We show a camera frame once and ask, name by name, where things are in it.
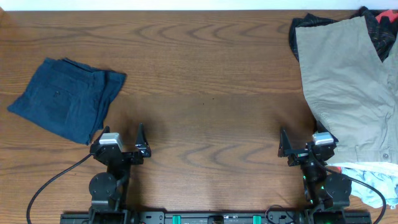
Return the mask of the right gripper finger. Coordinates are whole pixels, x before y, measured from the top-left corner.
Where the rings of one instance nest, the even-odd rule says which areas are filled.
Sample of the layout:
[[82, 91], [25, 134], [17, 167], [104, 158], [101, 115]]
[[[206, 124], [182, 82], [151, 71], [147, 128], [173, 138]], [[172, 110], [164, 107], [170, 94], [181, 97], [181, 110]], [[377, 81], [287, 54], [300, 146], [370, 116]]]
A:
[[280, 143], [278, 149], [279, 157], [287, 157], [292, 153], [292, 146], [290, 144], [288, 135], [284, 128], [280, 129]]
[[338, 139], [320, 121], [317, 121], [316, 124], [317, 124], [317, 131], [319, 133], [328, 132], [333, 138], [334, 142], [338, 142]]

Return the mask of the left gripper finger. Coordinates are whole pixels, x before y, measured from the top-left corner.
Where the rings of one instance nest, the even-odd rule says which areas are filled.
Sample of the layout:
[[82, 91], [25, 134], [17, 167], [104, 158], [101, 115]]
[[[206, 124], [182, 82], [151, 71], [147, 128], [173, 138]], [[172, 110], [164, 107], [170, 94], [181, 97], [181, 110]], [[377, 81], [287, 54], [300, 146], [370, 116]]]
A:
[[92, 144], [99, 144], [99, 141], [100, 141], [102, 135], [105, 133], [109, 133], [109, 132], [110, 132], [109, 126], [105, 126], [104, 129], [102, 130], [101, 134], [92, 142]]
[[144, 125], [142, 123], [140, 123], [138, 126], [135, 147], [138, 149], [142, 157], [151, 157], [152, 151], [149, 146], [149, 143], [147, 142], [146, 135], [144, 132]]

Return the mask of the khaki cargo shorts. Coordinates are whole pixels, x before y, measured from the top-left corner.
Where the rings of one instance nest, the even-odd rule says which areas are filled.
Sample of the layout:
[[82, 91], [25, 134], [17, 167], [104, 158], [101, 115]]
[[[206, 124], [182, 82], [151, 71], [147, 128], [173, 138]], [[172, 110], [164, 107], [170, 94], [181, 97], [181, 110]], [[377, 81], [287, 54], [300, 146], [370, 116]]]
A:
[[331, 164], [397, 163], [397, 41], [381, 60], [364, 17], [296, 29], [303, 94], [339, 141]]

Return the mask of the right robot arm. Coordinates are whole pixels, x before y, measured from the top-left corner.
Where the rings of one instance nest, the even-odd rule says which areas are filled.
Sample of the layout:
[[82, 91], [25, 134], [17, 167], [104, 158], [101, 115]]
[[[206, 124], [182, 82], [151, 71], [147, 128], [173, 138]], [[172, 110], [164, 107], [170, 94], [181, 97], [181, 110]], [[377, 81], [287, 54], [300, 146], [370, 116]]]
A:
[[337, 138], [320, 122], [318, 132], [301, 149], [294, 149], [284, 128], [280, 129], [278, 156], [286, 157], [288, 166], [300, 166], [304, 196], [310, 206], [287, 214], [292, 223], [346, 223], [344, 208], [349, 206], [351, 181], [338, 172], [327, 171], [326, 161], [335, 155]]

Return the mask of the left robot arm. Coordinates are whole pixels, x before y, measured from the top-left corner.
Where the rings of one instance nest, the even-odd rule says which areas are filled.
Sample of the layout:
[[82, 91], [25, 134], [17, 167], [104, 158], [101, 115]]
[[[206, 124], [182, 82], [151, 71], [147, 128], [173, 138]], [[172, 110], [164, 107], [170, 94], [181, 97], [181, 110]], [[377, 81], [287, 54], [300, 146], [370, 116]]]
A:
[[126, 199], [131, 167], [143, 164], [151, 156], [142, 123], [138, 126], [135, 147], [135, 151], [124, 152], [120, 134], [112, 133], [108, 126], [91, 144], [90, 154], [106, 166], [106, 172], [90, 180], [89, 223], [139, 223], [138, 213], [127, 208]]

